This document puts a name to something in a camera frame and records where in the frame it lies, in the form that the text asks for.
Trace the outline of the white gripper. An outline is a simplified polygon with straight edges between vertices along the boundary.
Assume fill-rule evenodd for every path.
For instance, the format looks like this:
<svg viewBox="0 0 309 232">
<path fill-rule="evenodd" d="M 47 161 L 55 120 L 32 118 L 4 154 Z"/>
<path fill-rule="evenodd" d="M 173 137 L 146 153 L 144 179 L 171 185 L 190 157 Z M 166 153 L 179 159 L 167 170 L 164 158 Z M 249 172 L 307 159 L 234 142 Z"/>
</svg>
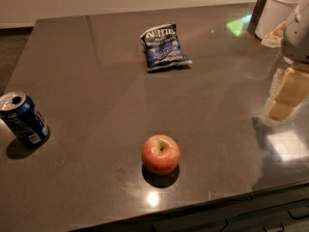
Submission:
<svg viewBox="0 0 309 232">
<path fill-rule="evenodd" d="M 294 62 L 309 63 L 309 0 L 302 0 L 289 14 L 281 42 L 282 54 Z M 287 68 L 273 77 L 265 116 L 286 120 L 309 95 L 309 72 Z"/>
</svg>

